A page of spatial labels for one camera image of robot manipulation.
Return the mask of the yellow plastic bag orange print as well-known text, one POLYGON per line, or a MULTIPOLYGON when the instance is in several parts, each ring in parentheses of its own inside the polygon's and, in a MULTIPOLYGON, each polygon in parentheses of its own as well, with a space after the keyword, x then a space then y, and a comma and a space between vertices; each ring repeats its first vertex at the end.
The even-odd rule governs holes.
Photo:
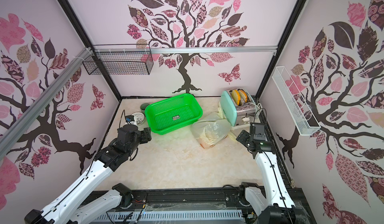
POLYGON ((202 148, 209 149, 225 139, 231 128, 227 119, 214 112, 192 124, 191 132, 202 148))

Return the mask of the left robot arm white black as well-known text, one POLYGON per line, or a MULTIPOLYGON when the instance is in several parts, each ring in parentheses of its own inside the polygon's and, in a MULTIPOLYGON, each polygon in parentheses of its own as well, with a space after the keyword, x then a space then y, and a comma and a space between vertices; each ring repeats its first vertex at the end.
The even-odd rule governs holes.
POLYGON ((31 210, 24 218, 26 224, 89 224, 101 214, 132 205, 132 190, 119 183, 101 197, 83 205, 95 188, 126 161, 132 161, 141 144, 152 139, 151 129, 142 131, 134 124, 118 129, 118 136, 101 149, 90 167, 58 198, 42 210, 31 210))

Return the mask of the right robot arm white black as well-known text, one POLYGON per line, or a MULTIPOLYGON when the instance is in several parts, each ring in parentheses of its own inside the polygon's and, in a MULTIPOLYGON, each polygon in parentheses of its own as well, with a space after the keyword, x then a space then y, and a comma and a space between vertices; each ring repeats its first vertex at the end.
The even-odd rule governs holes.
POLYGON ((267 140, 265 125, 250 123, 236 140, 247 148, 261 170, 264 194, 259 185, 243 182, 239 186, 239 201, 254 210, 256 224, 308 224, 305 209, 296 206, 284 184, 276 149, 267 140))

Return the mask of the white sink strainer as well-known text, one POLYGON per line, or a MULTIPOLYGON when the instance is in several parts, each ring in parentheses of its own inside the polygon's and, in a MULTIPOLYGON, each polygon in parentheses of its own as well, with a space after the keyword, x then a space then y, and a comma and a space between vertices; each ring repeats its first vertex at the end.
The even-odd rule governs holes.
POLYGON ((131 116, 133 117, 132 122, 138 126, 142 125, 145 121, 145 118, 146 118, 142 112, 135 112, 131 116))

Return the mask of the small green bowl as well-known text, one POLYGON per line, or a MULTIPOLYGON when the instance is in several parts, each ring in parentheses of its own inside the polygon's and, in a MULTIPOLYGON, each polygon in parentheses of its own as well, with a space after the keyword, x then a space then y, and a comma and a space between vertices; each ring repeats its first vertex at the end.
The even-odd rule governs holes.
POLYGON ((145 112, 146 108, 149 106, 150 104, 149 103, 144 103, 140 106, 140 109, 142 112, 145 112))

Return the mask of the mint green toaster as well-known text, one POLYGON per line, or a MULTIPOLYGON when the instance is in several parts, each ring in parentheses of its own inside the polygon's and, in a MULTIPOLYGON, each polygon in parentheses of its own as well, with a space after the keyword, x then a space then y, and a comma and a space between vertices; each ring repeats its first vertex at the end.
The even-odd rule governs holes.
POLYGON ((253 97, 248 93, 246 89, 243 89, 248 96, 248 103, 242 103, 237 106, 231 96, 232 90, 238 90, 243 88, 227 89, 222 92, 220 98, 220 104, 224 117, 230 122, 233 128, 244 126, 249 124, 259 110, 259 106, 255 103, 253 97))

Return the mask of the green plastic basket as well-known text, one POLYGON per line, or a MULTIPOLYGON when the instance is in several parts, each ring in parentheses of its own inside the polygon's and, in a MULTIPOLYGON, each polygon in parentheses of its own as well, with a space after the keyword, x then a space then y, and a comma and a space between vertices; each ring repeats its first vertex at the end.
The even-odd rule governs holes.
POLYGON ((197 122, 203 110, 192 94, 181 94, 149 105, 145 116, 152 132, 164 135, 197 122))

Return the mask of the orange bread slice in toaster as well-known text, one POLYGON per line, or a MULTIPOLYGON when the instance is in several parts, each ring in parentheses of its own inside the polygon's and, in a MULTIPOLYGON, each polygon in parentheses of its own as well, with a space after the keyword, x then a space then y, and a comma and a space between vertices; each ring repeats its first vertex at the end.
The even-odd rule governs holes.
POLYGON ((248 96, 247 93, 243 89, 238 89, 239 95, 241 97, 242 103, 248 103, 248 96))

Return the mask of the yellow bread slice in toaster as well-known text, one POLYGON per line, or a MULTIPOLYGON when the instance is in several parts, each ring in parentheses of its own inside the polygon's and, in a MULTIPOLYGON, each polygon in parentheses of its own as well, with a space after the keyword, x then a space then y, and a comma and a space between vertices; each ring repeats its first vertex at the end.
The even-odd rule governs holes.
POLYGON ((231 96, 233 98, 234 103, 237 106, 240 106, 240 104, 241 104, 241 96, 240 96, 239 91, 238 90, 232 90, 231 91, 231 96))

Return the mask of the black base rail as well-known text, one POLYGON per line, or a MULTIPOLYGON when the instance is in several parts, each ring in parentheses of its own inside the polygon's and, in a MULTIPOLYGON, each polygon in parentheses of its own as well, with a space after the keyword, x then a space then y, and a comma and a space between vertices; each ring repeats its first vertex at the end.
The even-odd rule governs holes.
MULTIPOLYGON (((104 195, 107 191, 93 191, 84 201, 86 205, 104 195)), ((288 189, 289 195, 296 206, 305 209, 309 224, 315 218, 308 201, 299 188, 288 189)), ((132 205, 126 209, 113 208, 108 212, 134 211, 196 211, 196 210, 240 210, 244 224, 255 224, 254 210, 251 206, 242 205, 239 201, 239 187, 226 185, 220 188, 201 189, 168 189, 168 190, 132 190, 132 205)))

